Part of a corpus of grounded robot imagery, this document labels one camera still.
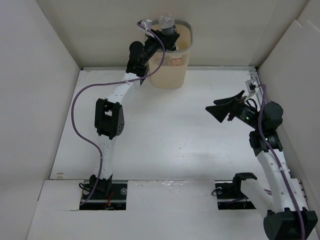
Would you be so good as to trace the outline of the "small black cap cola bottle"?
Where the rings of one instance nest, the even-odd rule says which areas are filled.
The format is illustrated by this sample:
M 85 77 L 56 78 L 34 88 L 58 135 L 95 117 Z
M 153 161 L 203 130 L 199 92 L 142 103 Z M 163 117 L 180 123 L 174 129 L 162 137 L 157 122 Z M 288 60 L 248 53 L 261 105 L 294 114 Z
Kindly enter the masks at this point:
M 175 25 L 175 19 L 172 17 L 170 13 L 161 15 L 158 21 L 161 28 L 161 33 L 165 35 L 172 35 L 178 33 Z

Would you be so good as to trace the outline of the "red label water bottle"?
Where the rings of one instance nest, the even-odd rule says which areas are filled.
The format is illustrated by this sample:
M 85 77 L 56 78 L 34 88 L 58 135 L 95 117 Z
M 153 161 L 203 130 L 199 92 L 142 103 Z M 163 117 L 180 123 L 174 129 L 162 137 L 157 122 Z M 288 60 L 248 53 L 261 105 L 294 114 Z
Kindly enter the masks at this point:
M 171 64 L 173 66 L 180 66 L 183 64 L 183 58 L 182 57 L 172 57 L 171 59 Z

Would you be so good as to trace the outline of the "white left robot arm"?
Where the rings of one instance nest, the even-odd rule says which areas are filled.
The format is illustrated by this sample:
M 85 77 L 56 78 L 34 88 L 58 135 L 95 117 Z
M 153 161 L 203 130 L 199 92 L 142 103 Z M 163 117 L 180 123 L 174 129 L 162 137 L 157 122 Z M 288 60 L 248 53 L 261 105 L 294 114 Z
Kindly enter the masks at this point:
M 148 36 L 144 43 L 134 41 L 129 46 L 129 60 L 123 77 L 124 83 L 105 99 L 99 98 L 95 104 L 94 127 L 99 137 L 102 156 L 89 178 L 92 196 L 106 199 L 112 193 L 112 161 L 115 143 L 125 127 L 124 103 L 147 77 L 147 63 L 159 50 L 175 51 L 180 34 L 166 34 L 152 30 L 155 37 Z

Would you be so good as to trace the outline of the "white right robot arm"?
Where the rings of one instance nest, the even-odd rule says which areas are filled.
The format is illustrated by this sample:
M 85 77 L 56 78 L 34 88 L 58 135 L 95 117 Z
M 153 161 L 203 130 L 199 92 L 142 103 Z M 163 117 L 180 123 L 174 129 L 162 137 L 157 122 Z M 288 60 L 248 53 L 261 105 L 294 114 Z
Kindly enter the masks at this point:
M 306 240 L 318 222 L 310 210 L 299 182 L 292 178 L 277 129 L 283 122 L 283 108 L 274 101 L 262 100 L 260 107 L 248 103 L 241 91 L 235 96 L 217 99 L 205 110 L 218 122 L 237 118 L 253 128 L 249 143 L 265 174 L 269 190 L 261 186 L 251 172 L 236 173 L 230 186 L 238 198 L 250 200 L 263 219 L 270 240 Z

